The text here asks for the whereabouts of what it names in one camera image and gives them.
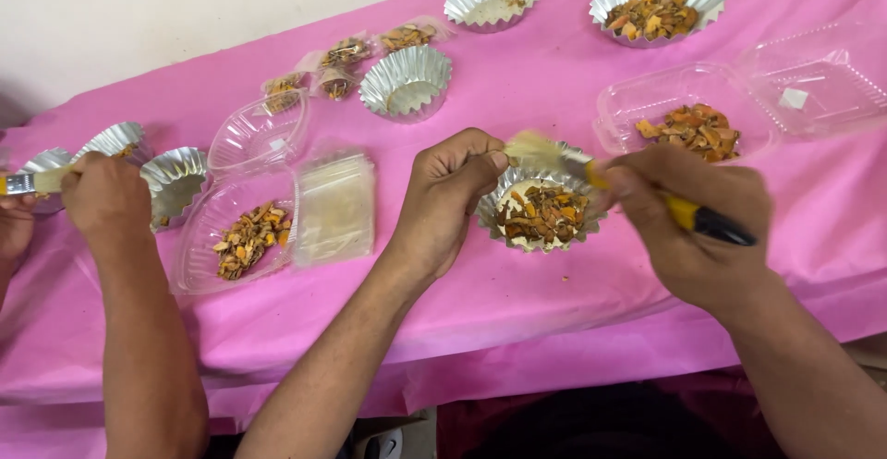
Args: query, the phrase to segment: white wall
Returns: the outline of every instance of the white wall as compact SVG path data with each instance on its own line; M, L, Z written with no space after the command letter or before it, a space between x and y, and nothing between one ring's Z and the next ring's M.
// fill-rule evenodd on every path
M86 90L376 1L0 0L0 126Z

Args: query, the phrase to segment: yellow paintbrush handle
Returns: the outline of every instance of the yellow paintbrush handle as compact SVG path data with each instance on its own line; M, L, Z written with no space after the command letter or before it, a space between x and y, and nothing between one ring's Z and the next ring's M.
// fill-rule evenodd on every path
M585 164L585 176L588 178L588 183L593 187L604 190L609 189L607 181L594 172L594 161ZM699 209L699 205L671 195L668 192L660 192L660 194L665 200L665 205L671 211L671 217L674 218L674 221L678 222L678 225L682 228L693 231L696 221L696 210Z

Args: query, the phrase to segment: hand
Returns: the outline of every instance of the hand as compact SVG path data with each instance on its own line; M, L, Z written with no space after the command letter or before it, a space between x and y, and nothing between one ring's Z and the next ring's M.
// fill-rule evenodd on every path
M757 171L713 166L665 144L615 158L598 170L612 187L607 206L614 199L622 203L671 294L718 317L754 303L774 284L784 287L765 262L771 202ZM733 219L758 244L737 246L686 232L671 218L657 188Z
M86 153L61 181L67 215L86 241L150 232L151 194L139 169L103 153Z
M442 277L468 233L478 201L508 167L504 144L469 128L416 155L397 227L385 249L421 280Z
M28 248L34 234L31 211L36 204L33 195L0 197L0 261L11 263Z

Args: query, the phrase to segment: pink tablecloth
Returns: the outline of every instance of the pink tablecloth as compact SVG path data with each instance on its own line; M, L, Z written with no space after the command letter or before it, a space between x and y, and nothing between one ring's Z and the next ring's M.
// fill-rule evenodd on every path
M754 42L836 18L887 16L887 0L728 0L703 34L645 51L607 41L586 15L588 1L541 0L507 32L462 33L439 45L453 60L453 78L443 108L425 123L384 122L357 98L312 101L311 138L347 138L367 146L377 163L377 254L394 229L416 151L462 128L508 137L532 127L600 153L591 122L595 98L609 84L685 62L728 62ZM442 4L389 0L159 69L40 114L9 131L3 145L20 164L50 147L75 152L106 126L136 121L158 152L206 148L228 113L255 99L259 83L306 51L364 28L379 31L418 14L440 14ZM785 145L753 161L776 196L771 264L842 340L887 330L885 140L874 131ZM167 264L176 238L177 232L158 236ZM371 263L280 272L230 292L183 298L212 415L252 414ZM664 312L583 330L656 310ZM64 213L55 215L41 222L0 312L0 403L6 405L0 437L10 450L0 455L101 454L103 336L95 265ZM735 353L717 324L678 306L658 284L623 216L611 215L584 245L549 256L525 256L475 229L452 271L405 320L364 413L733 363Z

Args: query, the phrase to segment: table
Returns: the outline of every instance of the table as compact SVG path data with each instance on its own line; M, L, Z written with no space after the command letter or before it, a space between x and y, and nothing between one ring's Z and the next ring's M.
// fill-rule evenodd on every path
M504 33L462 32L437 45L453 60L449 97L419 125L385 122L357 97L311 102L310 138L366 146L377 164L374 256L394 229L416 152L462 128L508 137L532 127L600 154L591 121L595 98L609 84L686 62L728 62L754 42L836 18L887 15L887 0L727 0L721 19L701 35L637 50L607 41L587 16L588 1L540 0ZM2 144L18 165L50 147L76 152L106 126L136 121L158 153L205 149L230 112L305 52L361 29L439 15L442 4L388 0L161 68L73 98L8 131ZM771 266L842 341L887 330L885 140L883 131L871 131L794 143L752 164L775 194ZM168 269L177 235L157 238ZM0 455L99 457L104 321L95 265L64 213L41 222L31 253L0 312ZM372 261L281 271L228 292L180 298L210 413L234 418L216 424L235 431L249 422ZM475 228L452 271L405 319L362 413L403 414L454 399L736 362L714 320L659 285L623 216L611 214L599 235L548 256L506 249Z

